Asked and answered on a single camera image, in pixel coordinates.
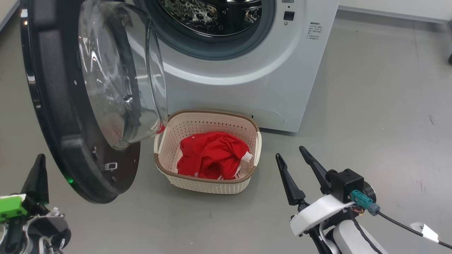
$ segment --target teal connector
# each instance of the teal connector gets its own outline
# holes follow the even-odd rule
[[[350,199],[365,209],[369,209],[369,206],[373,204],[373,200],[371,198],[358,190],[354,190],[350,193]]]

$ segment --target perforated basket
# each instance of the perforated basket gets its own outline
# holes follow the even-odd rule
[[[247,169],[240,170],[241,178],[212,180],[177,174],[180,141],[193,134],[206,132],[226,132],[248,145],[253,159]],[[204,193],[237,194],[248,186],[251,176],[256,171],[261,147],[262,137],[259,128],[247,117],[232,113],[184,110],[172,114],[165,131],[155,137],[154,158],[160,172],[179,188]]]

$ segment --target basket handle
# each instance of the basket handle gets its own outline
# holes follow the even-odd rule
[[[254,158],[254,166],[257,167],[257,164],[259,163],[260,159],[260,152],[262,150],[262,135],[260,135],[260,132],[257,132],[256,137],[256,147],[254,149],[256,152],[256,157]]]
[[[165,135],[166,135],[166,130],[167,129],[165,129],[165,131],[163,131],[163,133],[154,137],[154,153],[155,154],[160,154],[160,150],[162,150],[162,144],[163,144],[163,139],[165,138]]]

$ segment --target laundry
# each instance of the laundry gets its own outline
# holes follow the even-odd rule
[[[241,139],[225,132],[194,134],[180,142],[178,174],[207,179],[236,179],[253,155]]]

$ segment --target black cable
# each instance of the black cable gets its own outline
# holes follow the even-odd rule
[[[352,208],[348,207],[346,208],[346,210],[348,211],[348,214],[350,214],[350,217],[352,218],[353,223],[355,224],[355,227],[358,229],[359,233],[361,233],[361,236],[366,240],[366,242],[369,243],[369,245],[372,247],[372,249],[377,252],[378,254],[383,254],[381,253],[381,251],[375,247],[375,245],[373,244],[372,241],[370,241],[370,239],[367,237],[367,235],[364,233],[363,229],[361,228],[361,226],[359,225],[359,223],[356,221],[355,219],[355,215],[353,214],[353,210]]]
[[[424,236],[421,232],[418,232],[418,231],[416,231],[416,230],[414,230],[414,229],[412,229],[412,228],[410,228],[410,227],[407,227],[407,226],[403,225],[402,223],[400,223],[400,222],[398,222],[398,221],[396,221],[396,220],[391,219],[391,218],[388,217],[387,215],[385,215],[385,214],[383,214],[382,212],[380,212],[380,210],[377,210],[377,214],[380,215],[381,217],[387,219],[388,221],[390,221],[390,222],[396,224],[397,226],[402,227],[402,228],[404,228],[404,229],[410,231],[411,233],[417,234],[417,235],[419,235],[419,236]],[[446,247],[446,248],[452,249],[452,246],[449,245],[449,244],[447,244],[447,243],[443,243],[443,242],[441,242],[441,241],[438,241],[438,244],[439,244],[439,245],[442,245],[442,246],[444,246],[444,247]]]

